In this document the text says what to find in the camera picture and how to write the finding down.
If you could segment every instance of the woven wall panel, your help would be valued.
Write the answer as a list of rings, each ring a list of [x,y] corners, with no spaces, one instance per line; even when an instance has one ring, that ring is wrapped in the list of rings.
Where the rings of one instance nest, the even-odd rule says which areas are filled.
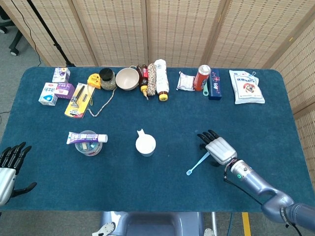
[[[150,62],[199,66],[220,0],[148,0]]]
[[[21,31],[24,34],[26,33],[27,39],[30,40],[29,30],[12,2],[4,0],[0,2],[11,19],[19,28],[22,28]],[[95,65],[68,2],[64,0],[33,0],[32,2],[69,60],[77,66]],[[45,61],[51,66],[65,66],[63,57],[56,47],[53,46],[53,41],[29,4],[24,0],[14,0],[14,3],[22,12],[26,23],[31,28],[32,37]]]
[[[99,65],[148,62],[145,0],[74,0],[73,3]]]
[[[310,172],[311,181],[315,188],[315,110],[298,118],[295,122]]]
[[[261,68],[314,5],[314,0],[233,0],[209,64]]]
[[[273,65],[288,92],[292,110],[315,98],[315,21],[313,21]]]

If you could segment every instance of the robotic arm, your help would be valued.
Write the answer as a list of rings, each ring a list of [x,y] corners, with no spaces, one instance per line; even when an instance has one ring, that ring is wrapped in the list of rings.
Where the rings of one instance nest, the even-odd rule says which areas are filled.
[[[217,163],[225,165],[225,172],[230,167],[231,172],[255,194],[271,196],[261,205],[261,210],[268,219],[287,225],[300,225],[315,232],[315,207],[295,203],[289,195],[266,182],[243,160],[237,159],[235,149],[225,139],[212,130],[208,132],[198,134],[205,142],[200,147],[205,148]]]
[[[16,176],[26,154],[32,148],[28,146],[22,150],[25,144],[25,142],[22,142],[13,148],[8,147],[0,155],[0,207],[6,204],[10,198],[28,193],[37,185],[36,182],[33,182],[26,188],[14,190]]]

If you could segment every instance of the black lid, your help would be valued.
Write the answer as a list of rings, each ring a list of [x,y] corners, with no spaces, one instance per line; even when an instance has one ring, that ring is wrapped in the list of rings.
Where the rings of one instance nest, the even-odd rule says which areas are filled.
[[[103,81],[110,81],[113,78],[114,72],[109,68],[101,69],[99,76]]]

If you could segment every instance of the blue box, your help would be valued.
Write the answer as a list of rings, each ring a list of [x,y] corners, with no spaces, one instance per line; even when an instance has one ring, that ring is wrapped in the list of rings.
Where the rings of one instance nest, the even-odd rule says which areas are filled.
[[[208,78],[208,91],[210,100],[220,100],[222,98],[219,69],[212,69]]]

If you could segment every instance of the table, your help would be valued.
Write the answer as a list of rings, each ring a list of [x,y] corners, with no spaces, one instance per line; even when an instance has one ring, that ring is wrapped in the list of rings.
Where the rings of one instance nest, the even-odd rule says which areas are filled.
[[[113,68],[117,73],[121,68]],[[70,82],[86,83],[97,67],[71,67]],[[220,69],[223,98],[210,101],[201,92],[176,91],[179,71],[168,68],[169,100],[147,101],[139,89],[118,89],[97,117],[66,117],[68,100],[55,107],[38,102],[54,68],[28,69],[22,79],[3,136],[1,149],[22,141],[32,145],[17,177],[16,189],[37,182],[35,189],[11,199],[4,209],[97,211],[260,211],[243,192],[223,182],[223,167],[209,157],[191,176],[190,169],[205,153],[196,134],[215,130],[263,178],[297,202],[314,204],[314,193],[281,75],[255,70],[265,104],[234,104],[228,69]],[[111,91],[94,93],[96,113]],[[153,156],[137,153],[137,130],[155,137]],[[95,157],[67,145],[69,131],[108,134]]]

